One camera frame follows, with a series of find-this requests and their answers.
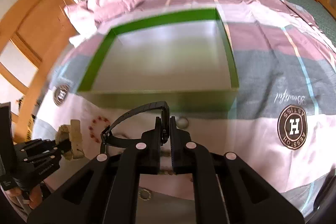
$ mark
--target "open box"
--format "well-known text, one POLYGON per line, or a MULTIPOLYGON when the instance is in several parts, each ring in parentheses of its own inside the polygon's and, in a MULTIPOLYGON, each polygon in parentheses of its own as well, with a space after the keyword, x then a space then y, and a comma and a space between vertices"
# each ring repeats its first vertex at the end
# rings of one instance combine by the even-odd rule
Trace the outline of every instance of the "open box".
POLYGON ((239 88, 216 9, 185 10, 117 26, 77 90, 99 107, 166 101, 172 111, 229 110, 239 88))

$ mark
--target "circular logo patch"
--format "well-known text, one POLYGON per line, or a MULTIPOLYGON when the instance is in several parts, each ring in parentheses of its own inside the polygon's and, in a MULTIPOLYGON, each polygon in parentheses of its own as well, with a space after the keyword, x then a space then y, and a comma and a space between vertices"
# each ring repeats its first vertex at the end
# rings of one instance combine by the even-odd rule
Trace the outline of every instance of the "circular logo patch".
POLYGON ((68 96, 70 87, 68 85, 60 85, 54 91, 54 102, 57 106, 61 106, 68 96))
POLYGON ((307 138, 305 110, 299 106, 287 106, 278 119, 278 135, 284 146, 299 149, 307 138))

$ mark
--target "white wall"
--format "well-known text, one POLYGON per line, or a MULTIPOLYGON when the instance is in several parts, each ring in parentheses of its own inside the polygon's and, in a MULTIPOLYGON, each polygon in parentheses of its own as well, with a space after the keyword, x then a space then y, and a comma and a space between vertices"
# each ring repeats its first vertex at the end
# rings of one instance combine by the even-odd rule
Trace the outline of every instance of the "white wall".
MULTIPOLYGON (((0 0, 0 18, 17 0, 0 0)), ((19 50, 9 42, 0 54, 0 62, 22 83, 29 85, 36 72, 35 67, 22 55, 19 50)), ((0 103, 11 101, 11 110, 18 113, 16 100, 22 96, 0 75, 0 103)))

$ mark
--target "round rivet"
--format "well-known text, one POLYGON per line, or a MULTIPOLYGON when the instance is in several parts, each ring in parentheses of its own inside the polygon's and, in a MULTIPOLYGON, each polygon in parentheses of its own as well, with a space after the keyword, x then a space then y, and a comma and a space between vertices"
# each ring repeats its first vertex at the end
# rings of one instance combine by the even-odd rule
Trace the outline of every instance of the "round rivet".
POLYGON ((105 161, 105 160, 107 160, 107 155, 106 154, 99 154, 97 156, 97 160, 98 161, 105 161))
POLYGON ((235 160, 237 158, 237 155, 233 152, 226 153, 226 158, 228 160, 235 160))
POLYGON ((148 189, 140 189, 138 191, 138 197, 144 201, 150 200, 152 198, 152 192, 148 189))
POLYGON ((135 147, 139 150, 142 150, 145 149, 147 145, 145 143, 137 143, 135 147))
POLYGON ((176 121, 176 125, 179 129, 186 129, 189 126, 189 121, 185 117, 179 117, 176 121))
POLYGON ((189 149, 195 149, 197 145, 194 142, 189 142, 185 146, 189 149))

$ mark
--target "human hand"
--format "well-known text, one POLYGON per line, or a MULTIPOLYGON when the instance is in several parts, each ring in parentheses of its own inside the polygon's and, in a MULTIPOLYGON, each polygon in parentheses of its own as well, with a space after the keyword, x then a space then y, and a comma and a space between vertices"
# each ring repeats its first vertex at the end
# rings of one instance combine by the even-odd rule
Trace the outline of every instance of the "human hand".
MULTIPOLYGON (((15 187, 13 189, 10 189, 8 191, 6 191, 6 194, 10 197, 10 198, 15 198, 18 197, 20 195, 22 195, 21 189, 18 187, 15 187)), ((35 209, 38 205, 41 204, 42 202, 42 191, 39 185, 35 186, 29 193, 29 207, 32 209, 35 209)))

